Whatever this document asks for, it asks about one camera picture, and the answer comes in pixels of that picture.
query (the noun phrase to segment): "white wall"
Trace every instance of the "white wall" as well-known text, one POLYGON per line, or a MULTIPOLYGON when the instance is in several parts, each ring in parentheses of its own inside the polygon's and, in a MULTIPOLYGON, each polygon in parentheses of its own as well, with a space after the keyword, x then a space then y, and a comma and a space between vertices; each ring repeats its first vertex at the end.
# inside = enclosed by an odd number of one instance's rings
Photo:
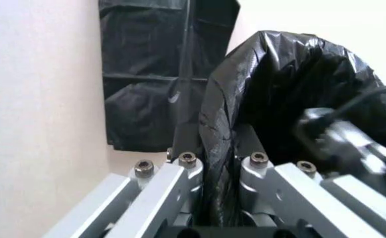
POLYGON ((109 170, 97 5, 0 1, 0 238, 41 236, 109 170))
POLYGON ((386 0, 238 0, 228 51, 258 30, 316 34, 367 62, 386 84, 386 0))

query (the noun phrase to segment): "black garbage bag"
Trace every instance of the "black garbage bag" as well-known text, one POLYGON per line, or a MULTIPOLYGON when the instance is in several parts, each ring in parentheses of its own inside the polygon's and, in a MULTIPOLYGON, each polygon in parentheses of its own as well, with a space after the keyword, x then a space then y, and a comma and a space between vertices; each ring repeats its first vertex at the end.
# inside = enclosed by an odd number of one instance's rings
POLYGON ((99 10, 108 143, 165 151, 176 125, 197 122, 206 78, 224 59, 239 5, 99 0, 99 10))
MULTIPOLYGON (((305 109, 335 109, 382 85, 355 54, 314 35, 261 31, 233 50, 209 77, 199 114, 207 154, 204 223, 241 225, 236 125, 254 127, 272 162, 290 162, 304 150, 292 131, 305 109)), ((386 146, 386 94, 345 119, 386 146)))

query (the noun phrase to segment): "black cable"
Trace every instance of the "black cable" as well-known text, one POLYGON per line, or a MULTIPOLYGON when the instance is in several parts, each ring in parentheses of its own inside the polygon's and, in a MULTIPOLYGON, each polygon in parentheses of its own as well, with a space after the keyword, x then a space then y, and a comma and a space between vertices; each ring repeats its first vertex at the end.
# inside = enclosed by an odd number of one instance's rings
POLYGON ((379 94, 384 94, 384 93, 386 93, 386 86, 375 88, 375 89, 372 89, 368 92, 362 93, 361 95, 353 98, 348 103, 344 104, 343 106, 341 106, 339 109, 335 110, 334 112, 332 112, 328 115, 325 115, 321 119, 324 122, 324 124, 329 125, 335 119, 339 118, 340 116, 344 115, 346 112, 351 110, 353 107, 365 102, 366 100, 368 100, 369 98, 371 98, 373 96, 376 96, 379 94))

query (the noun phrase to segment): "silver metal link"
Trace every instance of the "silver metal link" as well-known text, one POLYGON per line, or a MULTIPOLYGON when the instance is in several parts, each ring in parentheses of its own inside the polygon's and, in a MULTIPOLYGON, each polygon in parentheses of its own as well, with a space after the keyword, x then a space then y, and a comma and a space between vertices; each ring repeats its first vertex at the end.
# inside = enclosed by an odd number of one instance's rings
POLYGON ((43 238, 97 238, 140 192, 130 178, 110 174, 43 238))

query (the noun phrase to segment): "hex socket screw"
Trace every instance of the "hex socket screw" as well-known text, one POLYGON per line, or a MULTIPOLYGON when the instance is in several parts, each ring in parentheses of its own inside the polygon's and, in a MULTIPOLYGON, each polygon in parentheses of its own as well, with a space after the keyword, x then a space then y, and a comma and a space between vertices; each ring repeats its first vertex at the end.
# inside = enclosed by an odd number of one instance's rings
POLYGON ((140 160, 134 166, 135 175, 139 178, 150 178, 153 175, 154 165, 150 160, 140 160))
POLYGON ((191 169, 196 166, 196 155, 193 152, 184 152, 178 156, 178 164, 186 169, 191 169))
POLYGON ((256 151, 250 156, 250 165, 258 169, 265 168, 268 165, 268 161, 268 156, 263 152, 256 151))
POLYGON ((309 161, 301 160, 297 162, 297 167, 311 178, 316 174, 316 166, 309 161))

